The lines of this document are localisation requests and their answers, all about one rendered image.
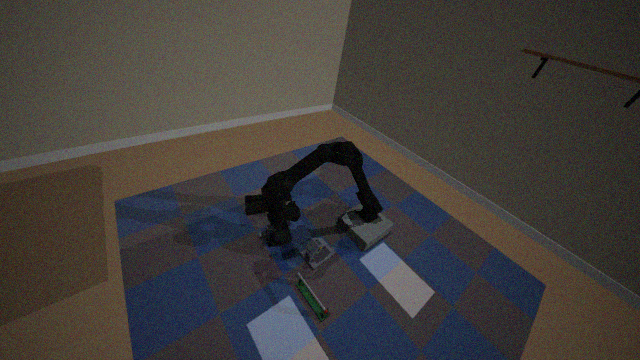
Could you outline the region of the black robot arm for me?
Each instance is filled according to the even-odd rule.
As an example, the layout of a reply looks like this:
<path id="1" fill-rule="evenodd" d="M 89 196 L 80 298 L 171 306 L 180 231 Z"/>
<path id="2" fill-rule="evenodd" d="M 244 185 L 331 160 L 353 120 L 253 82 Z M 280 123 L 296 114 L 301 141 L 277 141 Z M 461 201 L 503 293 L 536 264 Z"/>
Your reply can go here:
<path id="1" fill-rule="evenodd" d="M 317 149 L 288 170 L 271 175 L 261 188 L 262 194 L 244 196 L 246 216 L 265 213 L 269 206 L 272 214 L 281 214 L 286 209 L 287 216 L 284 216 L 284 221 L 297 222 L 301 216 L 300 209 L 295 201 L 292 201 L 290 192 L 298 181 L 325 162 L 347 166 L 350 169 L 359 188 L 356 195 L 363 206 L 358 215 L 368 224 L 376 220 L 383 207 L 371 191 L 364 174 L 362 154 L 351 141 L 320 144 Z M 291 202 L 286 205 L 286 201 Z"/>

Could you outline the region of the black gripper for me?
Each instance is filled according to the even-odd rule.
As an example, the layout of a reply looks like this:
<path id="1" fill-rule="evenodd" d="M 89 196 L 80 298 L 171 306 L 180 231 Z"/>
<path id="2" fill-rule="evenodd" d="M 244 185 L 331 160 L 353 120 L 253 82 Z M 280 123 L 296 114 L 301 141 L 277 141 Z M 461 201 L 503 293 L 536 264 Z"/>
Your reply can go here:
<path id="1" fill-rule="evenodd" d="M 287 223 L 287 220 L 284 221 L 284 216 L 287 216 L 286 209 L 281 214 L 272 214 L 269 211 L 269 206 L 267 206 L 266 212 L 268 212 L 267 218 L 270 222 L 270 226 L 274 226 L 274 229 L 278 228 L 277 231 L 271 232 L 273 245 L 280 246 L 291 243 L 292 237 L 290 231 L 284 226 L 284 223 Z"/>

